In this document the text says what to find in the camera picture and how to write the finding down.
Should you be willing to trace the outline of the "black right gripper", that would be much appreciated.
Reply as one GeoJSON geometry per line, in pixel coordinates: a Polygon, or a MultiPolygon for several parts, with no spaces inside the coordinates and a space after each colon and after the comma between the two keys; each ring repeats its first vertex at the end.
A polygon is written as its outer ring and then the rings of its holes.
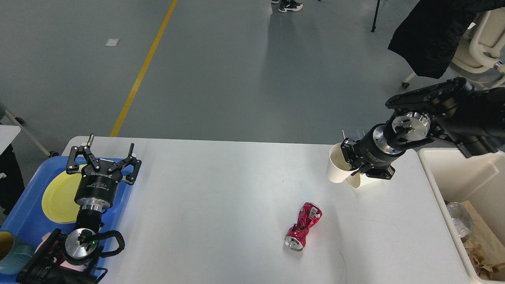
{"type": "Polygon", "coordinates": [[[389,146],[386,124],[377,124],[357,143],[345,138],[340,145],[344,161],[350,170],[368,178],[391,180],[396,169],[391,165],[404,151],[389,146]]]}

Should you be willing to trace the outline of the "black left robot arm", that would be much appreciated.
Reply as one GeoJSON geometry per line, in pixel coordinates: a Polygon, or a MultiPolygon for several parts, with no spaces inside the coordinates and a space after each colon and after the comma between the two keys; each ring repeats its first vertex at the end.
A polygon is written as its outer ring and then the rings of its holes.
{"type": "Polygon", "coordinates": [[[80,174],[74,196],[76,223],[67,234],[55,229],[18,273],[21,284],[97,284],[108,270],[98,267],[101,258],[116,256],[125,248],[122,234],[104,231],[103,215],[115,203],[121,182],[133,185],[141,168],[134,143],[120,161],[98,159],[91,151],[94,134],[87,143],[73,147],[65,172],[80,174]]]}

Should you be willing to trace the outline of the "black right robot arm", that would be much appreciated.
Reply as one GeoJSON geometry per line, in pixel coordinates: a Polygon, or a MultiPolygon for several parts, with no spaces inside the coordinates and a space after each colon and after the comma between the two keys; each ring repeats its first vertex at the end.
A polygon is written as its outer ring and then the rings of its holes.
{"type": "Polygon", "coordinates": [[[391,179],[393,161],[408,149],[441,140],[455,145],[465,158],[495,153],[504,146],[505,88],[475,90],[465,78],[390,97],[393,110],[360,140],[347,137],[341,153],[352,176],[391,179]]]}

